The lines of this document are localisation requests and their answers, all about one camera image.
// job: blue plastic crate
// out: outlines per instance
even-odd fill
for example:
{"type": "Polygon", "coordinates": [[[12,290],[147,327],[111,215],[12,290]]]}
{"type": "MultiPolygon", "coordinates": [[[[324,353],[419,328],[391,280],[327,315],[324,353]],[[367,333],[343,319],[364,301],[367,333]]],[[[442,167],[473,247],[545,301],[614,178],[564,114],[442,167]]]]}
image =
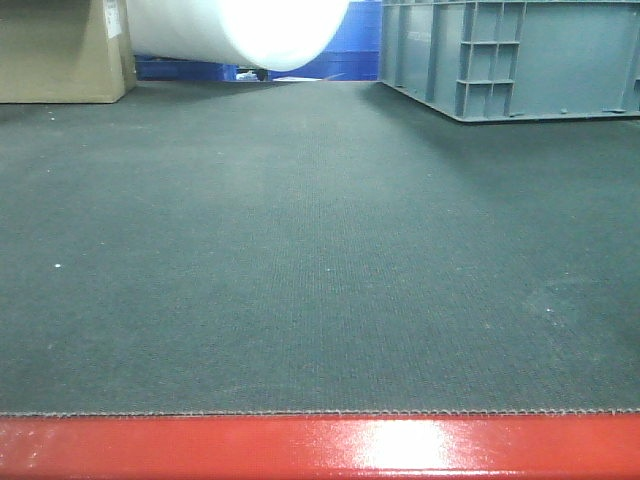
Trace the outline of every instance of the blue plastic crate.
{"type": "Polygon", "coordinates": [[[380,51],[382,3],[351,2],[340,28],[325,48],[326,52],[380,51]]]}
{"type": "Polygon", "coordinates": [[[209,80],[233,82],[236,65],[136,57],[138,80],[209,80]]]}
{"type": "Polygon", "coordinates": [[[324,52],[303,67],[271,72],[271,78],[377,80],[381,32],[382,3],[379,0],[351,2],[344,21],[324,52]]]}
{"type": "Polygon", "coordinates": [[[331,80],[377,80],[378,52],[322,52],[304,67],[272,72],[271,78],[306,77],[331,80]]]}

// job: cardboard box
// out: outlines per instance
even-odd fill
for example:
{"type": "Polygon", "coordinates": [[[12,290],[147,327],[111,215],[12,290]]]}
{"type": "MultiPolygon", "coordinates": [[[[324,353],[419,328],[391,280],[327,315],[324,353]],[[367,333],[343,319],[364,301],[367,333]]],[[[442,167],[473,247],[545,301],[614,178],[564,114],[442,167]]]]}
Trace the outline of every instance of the cardboard box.
{"type": "Polygon", "coordinates": [[[113,103],[135,82],[125,0],[0,0],[0,103],[113,103]]]}

